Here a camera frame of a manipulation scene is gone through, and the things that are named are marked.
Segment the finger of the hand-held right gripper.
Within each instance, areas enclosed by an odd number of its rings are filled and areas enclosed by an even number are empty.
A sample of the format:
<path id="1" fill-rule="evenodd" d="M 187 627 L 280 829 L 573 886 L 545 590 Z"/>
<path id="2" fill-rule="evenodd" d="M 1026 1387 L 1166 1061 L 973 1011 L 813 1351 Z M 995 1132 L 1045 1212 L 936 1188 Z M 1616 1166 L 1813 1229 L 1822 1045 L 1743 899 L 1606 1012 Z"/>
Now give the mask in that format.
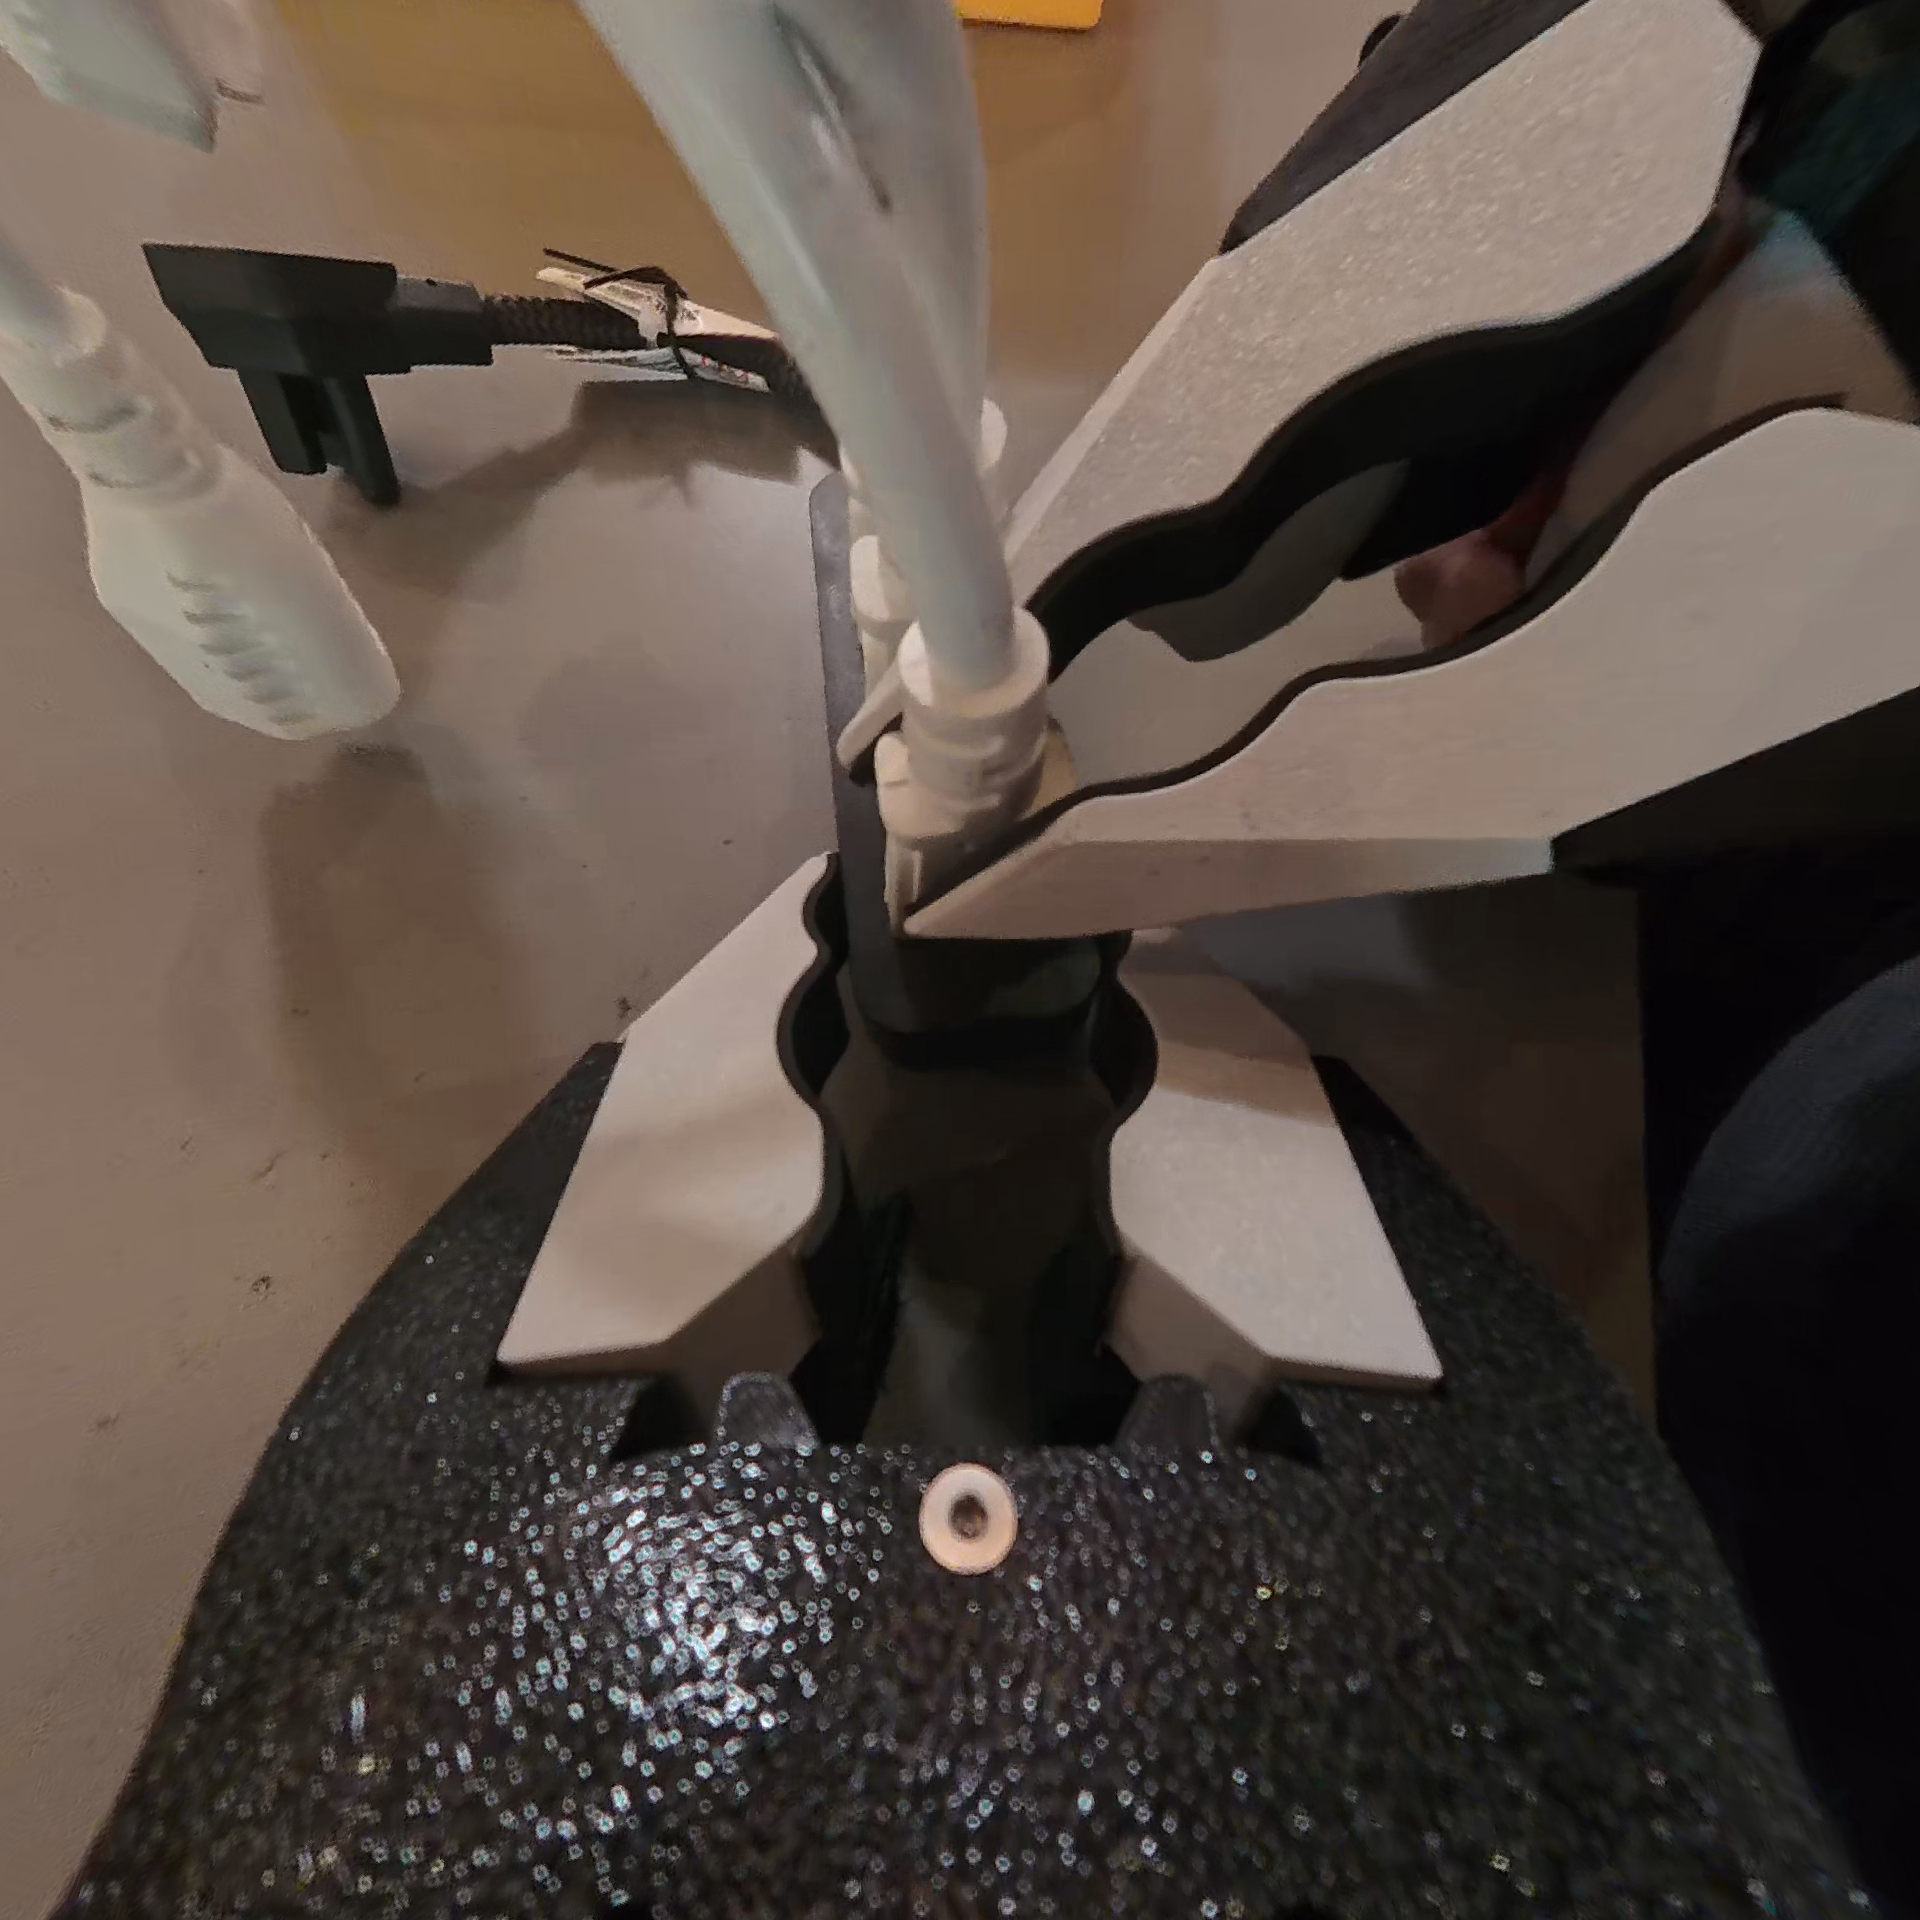
<path id="1" fill-rule="evenodd" d="M 1015 510 L 1069 666 L 1259 579 L 1243 638 L 1498 518 L 1665 335 L 1761 69 L 1727 5 L 1419 5 Z"/>
<path id="2" fill-rule="evenodd" d="M 1777 413 L 1519 628 L 1315 678 L 1170 784 L 1073 796 L 921 940 L 1078 940 L 1547 874 L 1574 829 L 1917 691 L 1917 427 Z"/>

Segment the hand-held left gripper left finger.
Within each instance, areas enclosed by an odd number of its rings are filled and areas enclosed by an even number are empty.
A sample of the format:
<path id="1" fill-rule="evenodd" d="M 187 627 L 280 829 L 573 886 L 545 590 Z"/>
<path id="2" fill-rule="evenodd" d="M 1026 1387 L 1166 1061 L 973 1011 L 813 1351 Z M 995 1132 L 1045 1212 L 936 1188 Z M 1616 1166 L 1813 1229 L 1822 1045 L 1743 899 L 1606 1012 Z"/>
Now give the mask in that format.
<path id="1" fill-rule="evenodd" d="M 803 861 L 640 1015 L 497 1349 L 511 1376 L 792 1376 L 843 1202 L 835 855 Z"/>

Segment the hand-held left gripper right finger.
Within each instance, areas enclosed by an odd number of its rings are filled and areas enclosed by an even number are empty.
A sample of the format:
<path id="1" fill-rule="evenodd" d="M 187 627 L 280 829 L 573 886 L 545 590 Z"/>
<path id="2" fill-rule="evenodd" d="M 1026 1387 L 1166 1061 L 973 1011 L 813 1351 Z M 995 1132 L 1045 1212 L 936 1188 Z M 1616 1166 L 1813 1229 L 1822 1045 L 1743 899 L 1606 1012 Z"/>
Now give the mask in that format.
<path id="1" fill-rule="evenodd" d="M 1445 1366 L 1307 1045 L 1183 932 L 1121 988 L 1154 1042 L 1112 1142 L 1112 1346 L 1187 1376 L 1247 1434 L 1285 1382 L 1430 1394 Z"/>

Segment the black power strip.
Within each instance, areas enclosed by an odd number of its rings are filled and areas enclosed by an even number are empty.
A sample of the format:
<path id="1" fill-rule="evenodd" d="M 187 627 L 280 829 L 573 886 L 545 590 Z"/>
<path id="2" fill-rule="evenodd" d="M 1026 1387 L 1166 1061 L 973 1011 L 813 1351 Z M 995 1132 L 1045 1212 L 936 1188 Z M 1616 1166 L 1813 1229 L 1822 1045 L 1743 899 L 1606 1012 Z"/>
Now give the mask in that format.
<path id="1" fill-rule="evenodd" d="M 933 941 L 894 932 L 883 894 L 886 831 L 873 780 L 854 774 L 835 743 L 864 698 L 854 619 L 848 485 L 829 470 L 807 498 L 829 770 L 855 1006 L 904 1064 L 1015 1058 L 1071 1040 L 1115 976 L 1131 936 L 1066 941 Z"/>

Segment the person's right hand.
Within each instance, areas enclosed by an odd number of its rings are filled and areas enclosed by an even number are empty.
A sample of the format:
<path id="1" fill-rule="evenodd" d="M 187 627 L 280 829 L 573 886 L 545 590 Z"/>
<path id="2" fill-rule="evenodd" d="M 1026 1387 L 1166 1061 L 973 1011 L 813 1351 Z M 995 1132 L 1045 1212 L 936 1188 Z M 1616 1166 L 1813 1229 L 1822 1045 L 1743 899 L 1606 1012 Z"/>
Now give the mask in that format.
<path id="1" fill-rule="evenodd" d="M 1563 487 L 1563 470 L 1545 470 L 1498 518 L 1395 567 L 1398 597 L 1419 623 L 1423 647 L 1449 647 L 1519 600 Z"/>

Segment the person's dark trousers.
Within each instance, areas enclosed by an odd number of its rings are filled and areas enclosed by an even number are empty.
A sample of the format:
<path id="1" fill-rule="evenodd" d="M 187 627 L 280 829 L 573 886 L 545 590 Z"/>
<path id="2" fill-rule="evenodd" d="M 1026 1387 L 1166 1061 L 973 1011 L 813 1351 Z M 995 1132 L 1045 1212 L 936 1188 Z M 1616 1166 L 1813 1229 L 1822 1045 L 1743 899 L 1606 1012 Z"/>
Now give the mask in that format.
<path id="1" fill-rule="evenodd" d="M 1807 1774 L 1918 1910 L 1917 836 L 1640 882 L 1654 1392 Z"/>

